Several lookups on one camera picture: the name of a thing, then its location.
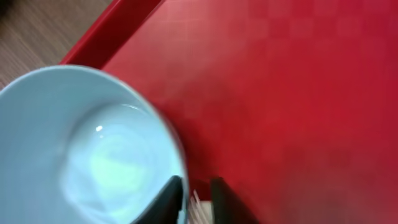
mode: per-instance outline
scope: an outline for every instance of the red tray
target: red tray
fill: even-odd
[[[62,63],[173,122],[261,223],[398,222],[398,1],[114,1]]]

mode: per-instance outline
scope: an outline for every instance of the wooden floor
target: wooden floor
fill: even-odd
[[[0,0],[0,90],[61,61],[112,0]]]

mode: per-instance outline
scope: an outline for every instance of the white bowl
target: white bowl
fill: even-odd
[[[30,72],[0,92],[0,223],[131,223],[173,175],[187,196],[174,137],[142,96],[99,70]]]

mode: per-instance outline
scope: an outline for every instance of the checkered pattern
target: checkered pattern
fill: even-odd
[[[104,69],[176,126],[193,189],[223,176],[264,223],[397,223],[397,62],[395,0],[168,0]]]

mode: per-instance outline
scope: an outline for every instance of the bowl rim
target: bowl rim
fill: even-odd
[[[178,134],[177,134],[176,130],[174,129],[174,127],[172,126],[171,122],[165,116],[163,116],[162,113],[160,111],[158,111],[151,103],[149,103],[140,93],[138,93],[135,89],[130,87],[128,84],[126,84],[122,80],[106,73],[103,70],[99,70],[99,69],[91,68],[91,67],[87,67],[87,66],[52,65],[52,66],[48,66],[48,67],[38,68],[36,70],[28,72],[25,75],[22,75],[22,76],[16,78],[15,80],[13,80],[12,82],[10,82],[8,85],[6,85],[6,87],[4,87],[2,90],[0,90],[0,100],[2,97],[4,97],[4,95],[7,93],[8,90],[10,90],[11,88],[14,88],[16,85],[18,85],[18,83],[25,80],[26,78],[41,75],[41,74],[43,74],[43,72],[56,71],[56,70],[79,71],[79,72],[85,72],[87,74],[96,75],[96,76],[105,78],[108,81],[121,86],[122,88],[127,90],[129,93],[131,93],[133,97],[135,97],[140,103],[142,103],[143,107],[145,107],[148,110],[150,115],[159,121],[161,127],[165,130],[167,137],[169,139],[171,139],[172,145],[175,148],[175,150],[177,151],[177,154],[178,154],[179,160],[180,160],[180,164],[183,169],[183,177],[181,177],[181,178],[183,181],[184,190],[183,190],[183,205],[182,205],[181,211],[184,211],[184,213],[185,213],[183,223],[186,223],[187,217],[188,217],[187,209],[188,209],[188,203],[189,203],[190,189],[189,189],[187,166],[185,164],[185,154],[183,151],[183,145],[180,141],[180,138],[178,137]],[[140,219],[140,217],[143,217],[152,208],[153,204],[154,204],[154,201],[151,201],[151,203],[148,204],[148,206],[144,209],[144,211],[138,217],[136,217],[132,221],[132,223],[137,222],[138,219]]]

